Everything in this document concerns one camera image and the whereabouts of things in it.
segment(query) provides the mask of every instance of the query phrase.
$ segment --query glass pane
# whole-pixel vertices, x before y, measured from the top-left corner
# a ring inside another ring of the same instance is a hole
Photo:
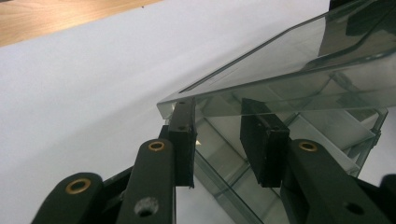
[[[276,115],[288,125],[291,139],[319,142],[356,176],[377,138],[373,127],[380,129],[386,116],[386,110],[374,112],[360,111],[360,120],[345,110]],[[372,119],[375,124],[366,127]],[[250,168],[239,140],[240,120],[241,116],[196,119],[194,174],[236,223],[288,223],[279,189],[262,188]]]
[[[161,102],[195,97],[205,117],[396,105],[396,9],[392,1],[358,1],[297,25]]]

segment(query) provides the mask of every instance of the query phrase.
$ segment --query white table surface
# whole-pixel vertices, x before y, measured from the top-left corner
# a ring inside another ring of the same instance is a hole
[[[164,0],[0,48],[0,222],[30,222],[69,175],[108,179],[133,165],[163,125],[163,97],[328,5]],[[197,180],[177,190],[177,222],[232,223]]]

